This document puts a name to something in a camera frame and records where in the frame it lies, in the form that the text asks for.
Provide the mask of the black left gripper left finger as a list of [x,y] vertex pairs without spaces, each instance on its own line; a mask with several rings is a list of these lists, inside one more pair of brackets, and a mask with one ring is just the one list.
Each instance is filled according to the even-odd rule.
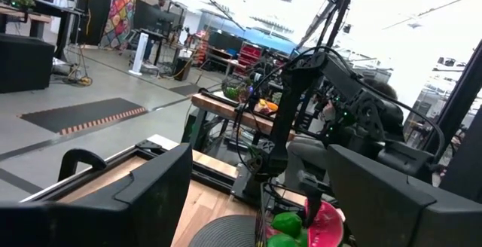
[[180,144],[108,186],[108,247],[169,247],[188,194],[192,150]]

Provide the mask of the red storage bin rack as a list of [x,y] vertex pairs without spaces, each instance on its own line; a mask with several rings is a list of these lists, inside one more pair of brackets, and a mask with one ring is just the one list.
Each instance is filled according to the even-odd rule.
[[246,72],[261,58],[261,52],[261,47],[244,41],[237,54],[237,65],[233,72],[237,75],[245,75]]

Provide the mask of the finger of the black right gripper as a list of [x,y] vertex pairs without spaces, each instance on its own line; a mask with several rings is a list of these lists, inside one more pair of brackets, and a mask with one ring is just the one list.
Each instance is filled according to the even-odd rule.
[[305,227],[308,228],[314,222],[322,205],[322,195],[332,194],[331,187],[317,179],[314,175],[300,170],[298,172],[299,188],[308,199]]

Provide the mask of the wooden top workbench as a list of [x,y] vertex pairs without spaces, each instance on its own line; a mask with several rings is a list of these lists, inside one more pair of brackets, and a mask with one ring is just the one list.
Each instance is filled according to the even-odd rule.
[[[231,105],[225,104],[208,96],[204,96],[202,93],[196,93],[191,97],[191,103],[194,107],[199,109],[197,119],[194,123],[194,128],[191,132],[190,143],[195,145],[199,136],[200,129],[205,120],[206,114],[213,113],[224,119],[234,120],[236,117],[235,108]],[[262,117],[252,115],[248,112],[243,113],[241,116],[241,125],[256,129],[263,134],[270,134],[273,126],[273,122]]]

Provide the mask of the black cabinet box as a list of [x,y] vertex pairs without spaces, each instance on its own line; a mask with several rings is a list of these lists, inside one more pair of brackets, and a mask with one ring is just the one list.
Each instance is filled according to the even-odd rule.
[[0,33],[0,93],[49,87],[54,50],[39,38]]

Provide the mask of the black hazard-striped floor mat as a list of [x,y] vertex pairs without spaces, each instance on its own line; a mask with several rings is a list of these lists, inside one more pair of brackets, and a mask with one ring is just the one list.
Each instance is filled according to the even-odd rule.
[[116,120],[144,114],[147,109],[122,98],[52,108],[20,115],[31,124],[62,136]]

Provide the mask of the colourful patterned panel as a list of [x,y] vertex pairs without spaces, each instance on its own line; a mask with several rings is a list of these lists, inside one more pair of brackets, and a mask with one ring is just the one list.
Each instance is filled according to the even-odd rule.
[[120,50],[133,29],[136,0],[111,0],[105,28],[99,46]]

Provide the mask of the plastic watermelon slice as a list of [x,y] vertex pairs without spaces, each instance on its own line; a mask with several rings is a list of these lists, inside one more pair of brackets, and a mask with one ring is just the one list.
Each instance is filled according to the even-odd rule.
[[326,201],[307,230],[307,247],[339,247],[343,241],[343,217]]

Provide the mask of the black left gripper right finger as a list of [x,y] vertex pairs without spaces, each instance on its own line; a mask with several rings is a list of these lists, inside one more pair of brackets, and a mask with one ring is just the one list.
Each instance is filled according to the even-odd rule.
[[328,147],[331,189],[358,247],[412,247],[419,218],[436,199],[408,176],[340,145]]

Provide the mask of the black rig upright post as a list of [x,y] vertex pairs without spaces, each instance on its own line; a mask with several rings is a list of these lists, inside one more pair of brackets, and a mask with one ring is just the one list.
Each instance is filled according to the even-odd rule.
[[[479,93],[482,93],[482,39],[437,120],[444,134],[443,151],[449,148]],[[455,149],[447,166],[435,164],[428,183],[482,204],[482,102]]]

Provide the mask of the round grey woven placemat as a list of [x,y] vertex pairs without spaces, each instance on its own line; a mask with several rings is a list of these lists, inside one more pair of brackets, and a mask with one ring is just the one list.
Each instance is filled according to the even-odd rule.
[[227,215],[204,225],[188,247],[255,247],[253,215]]

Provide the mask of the white tower fan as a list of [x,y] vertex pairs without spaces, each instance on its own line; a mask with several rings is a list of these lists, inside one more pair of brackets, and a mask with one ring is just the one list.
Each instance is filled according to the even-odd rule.
[[139,36],[139,43],[136,48],[136,55],[133,60],[132,68],[129,70],[129,73],[132,75],[141,76],[141,67],[143,62],[143,57],[145,53],[145,48],[148,43],[148,34],[142,32]]

